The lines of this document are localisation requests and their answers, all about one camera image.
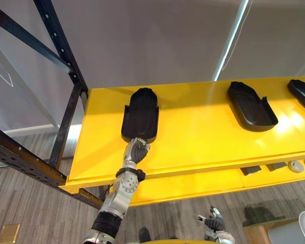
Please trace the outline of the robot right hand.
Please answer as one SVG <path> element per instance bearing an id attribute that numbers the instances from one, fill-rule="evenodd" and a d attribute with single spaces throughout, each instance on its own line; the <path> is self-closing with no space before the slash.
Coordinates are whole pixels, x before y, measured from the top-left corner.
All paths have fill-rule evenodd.
<path id="1" fill-rule="evenodd" d="M 202 215 L 199 214 L 194 214 L 194 219 L 197 220 L 198 222 L 204 224 L 205 226 L 207 226 L 209 229 L 213 230 L 214 232 L 217 231 L 225 231 L 226 230 L 226 225 L 225 222 L 223 220 L 223 217 L 220 213 L 220 211 L 214 207 L 214 206 L 210 206 L 209 209 L 211 215 L 209 215 L 209 217 L 204 217 Z"/>

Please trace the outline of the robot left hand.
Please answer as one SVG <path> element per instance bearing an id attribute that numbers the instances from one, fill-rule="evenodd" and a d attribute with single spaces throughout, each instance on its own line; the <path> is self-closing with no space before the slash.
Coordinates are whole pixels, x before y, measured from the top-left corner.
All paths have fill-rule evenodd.
<path id="1" fill-rule="evenodd" d="M 142 138 L 131 139 L 124 152 L 124 164 L 140 163 L 146 157 L 149 149 L 150 144 Z"/>

